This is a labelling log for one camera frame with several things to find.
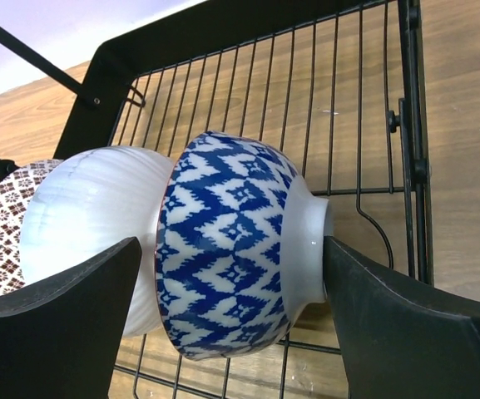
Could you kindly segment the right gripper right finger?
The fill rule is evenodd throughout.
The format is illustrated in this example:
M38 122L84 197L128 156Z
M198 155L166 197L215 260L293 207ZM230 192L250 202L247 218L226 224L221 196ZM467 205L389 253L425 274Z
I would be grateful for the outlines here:
M480 302L334 237L324 240L323 262L352 398L480 398Z

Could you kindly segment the white ribbed bowl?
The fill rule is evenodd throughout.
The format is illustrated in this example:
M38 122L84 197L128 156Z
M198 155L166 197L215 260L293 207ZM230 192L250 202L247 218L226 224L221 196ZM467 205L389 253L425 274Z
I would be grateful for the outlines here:
M124 336L161 327L156 298L156 230L175 162L153 150L118 145L64 160L38 186L20 230L27 284L80 264L127 237L141 262Z

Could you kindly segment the blue zigzag pattern bowl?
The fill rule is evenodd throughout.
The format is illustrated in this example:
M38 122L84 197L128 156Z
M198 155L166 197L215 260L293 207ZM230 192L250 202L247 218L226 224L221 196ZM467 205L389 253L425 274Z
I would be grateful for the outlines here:
M271 145L207 131L171 173L156 231L156 290L174 348L201 361L278 342L327 298L327 198Z

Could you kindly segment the black two-tier dish rack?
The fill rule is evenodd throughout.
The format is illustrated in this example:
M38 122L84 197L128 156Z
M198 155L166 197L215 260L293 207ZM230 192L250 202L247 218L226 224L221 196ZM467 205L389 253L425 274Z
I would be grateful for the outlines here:
M176 157L206 130L282 150L339 237L433 281L417 1L209 1L0 95L0 174L99 145Z

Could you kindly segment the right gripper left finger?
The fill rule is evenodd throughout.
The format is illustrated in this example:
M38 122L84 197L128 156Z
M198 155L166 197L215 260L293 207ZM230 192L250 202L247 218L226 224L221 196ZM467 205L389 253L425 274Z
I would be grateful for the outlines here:
M140 261L127 238L0 296L0 398L106 398Z

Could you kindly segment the brown lattice pattern bowl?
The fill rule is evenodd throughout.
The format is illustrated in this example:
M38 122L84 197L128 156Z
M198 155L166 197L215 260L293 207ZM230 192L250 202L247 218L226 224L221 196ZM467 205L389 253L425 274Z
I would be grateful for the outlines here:
M23 217L38 186L61 163L60 160L32 162L0 182L0 296L25 285L19 255Z

